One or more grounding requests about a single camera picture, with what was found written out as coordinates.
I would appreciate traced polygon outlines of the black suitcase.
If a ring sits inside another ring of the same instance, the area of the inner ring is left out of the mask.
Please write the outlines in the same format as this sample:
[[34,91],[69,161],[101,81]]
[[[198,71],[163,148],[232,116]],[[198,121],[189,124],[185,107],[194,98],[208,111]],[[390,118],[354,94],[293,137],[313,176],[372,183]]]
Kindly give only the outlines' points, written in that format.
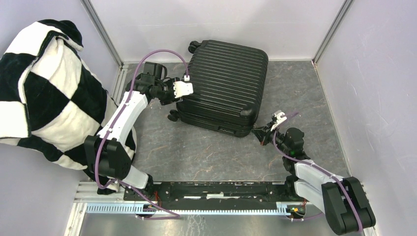
[[217,40],[191,41],[188,63],[193,93],[182,97],[167,118],[245,137],[263,99],[268,55],[253,47]]

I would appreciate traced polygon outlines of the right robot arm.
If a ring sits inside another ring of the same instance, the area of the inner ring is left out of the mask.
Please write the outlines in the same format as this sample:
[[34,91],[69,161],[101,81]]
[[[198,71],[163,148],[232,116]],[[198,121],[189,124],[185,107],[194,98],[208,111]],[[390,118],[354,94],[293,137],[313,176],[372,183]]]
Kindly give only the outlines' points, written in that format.
[[288,128],[280,133],[278,124],[270,122],[252,129],[265,146],[273,144],[282,155],[284,168],[290,173],[284,195],[291,201],[300,197],[318,208],[337,235],[361,232],[376,225],[376,217],[363,186],[356,177],[342,177],[316,164],[304,151],[304,133]]

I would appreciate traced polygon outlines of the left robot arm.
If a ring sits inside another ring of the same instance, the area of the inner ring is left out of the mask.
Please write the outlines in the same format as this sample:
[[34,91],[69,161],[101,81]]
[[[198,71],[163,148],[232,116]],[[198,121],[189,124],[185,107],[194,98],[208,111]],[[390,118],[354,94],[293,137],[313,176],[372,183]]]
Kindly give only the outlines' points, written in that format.
[[164,69],[161,64],[145,62],[143,72],[128,85],[121,104],[110,120],[96,135],[85,139],[88,170],[99,188],[104,189],[120,182],[135,188],[135,193],[142,200],[154,196],[151,176],[133,167],[126,141],[133,134],[132,128],[137,118],[153,99],[167,105],[179,102],[182,97],[193,93],[189,75],[183,78],[163,78]]

